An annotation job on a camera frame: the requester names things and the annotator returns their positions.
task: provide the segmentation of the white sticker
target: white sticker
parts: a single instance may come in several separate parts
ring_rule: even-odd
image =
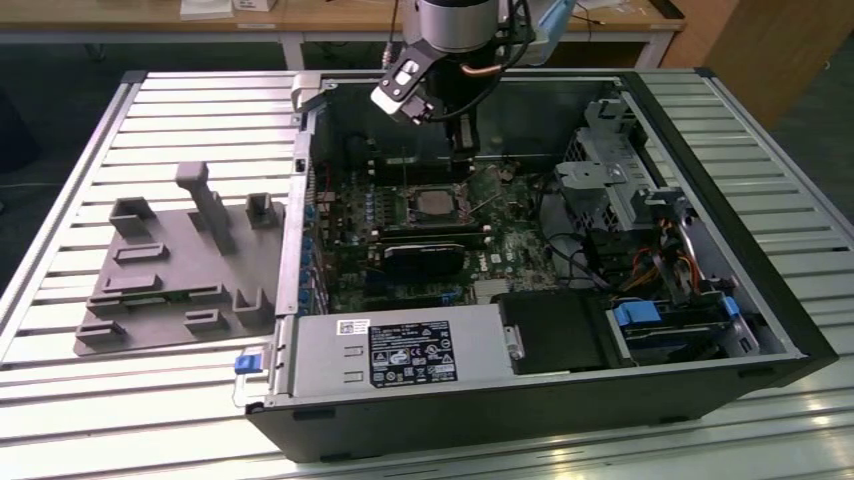
[[[365,335],[368,333],[369,326],[370,320],[368,318],[338,320],[336,332],[337,335]]]

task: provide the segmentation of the slotted metal surface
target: slotted metal surface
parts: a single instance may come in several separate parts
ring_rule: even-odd
[[[0,352],[7,346],[0,370],[0,478],[854,475],[847,227],[767,139],[751,134],[736,108],[693,73],[644,74],[644,79],[841,355],[839,362],[785,388],[755,392],[697,422],[340,465],[294,465],[232,402],[234,356],[264,338],[85,359],[70,351],[111,232],[106,215],[115,196],[144,194],[156,210],[185,208],[188,198],[169,178],[176,162],[193,159],[210,162],[212,188],[225,203],[257,191],[286,201],[290,74],[149,74],[141,85],[123,85],[115,95],[70,181],[79,184],[78,192],[55,213],[57,233],[39,234],[31,276],[17,278],[18,293],[3,297],[17,306],[0,336]],[[664,167],[660,156],[655,159]],[[249,382],[248,387],[249,394],[258,394],[264,384]]]

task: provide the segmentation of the gray floor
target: gray floor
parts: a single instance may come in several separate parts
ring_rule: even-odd
[[[312,68],[377,67],[381,45],[310,46]],[[113,45],[93,63],[81,46],[0,46],[0,89],[42,149],[38,160],[0,174],[0,288],[5,287],[58,188],[126,70],[284,68],[278,46]],[[854,40],[848,39],[773,133],[783,148],[854,219]],[[1,188],[18,183],[54,186]]]

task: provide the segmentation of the power supply label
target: power supply label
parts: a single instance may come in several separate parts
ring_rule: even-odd
[[[446,321],[372,326],[368,339],[370,385],[376,388],[456,381]]]

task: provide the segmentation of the desk leg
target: desk leg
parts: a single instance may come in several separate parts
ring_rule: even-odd
[[[284,63],[288,70],[305,70],[305,60],[302,59],[304,41],[302,32],[284,32],[281,34],[281,51],[284,52]]]
[[[672,34],[673,32],[671,31],[656,32],[652,34],[652,39],[644,45],[640,56],[637,57],[635,68],[657,68],[661,63],[661,59],[664,58],[664,53],[667,53]]]

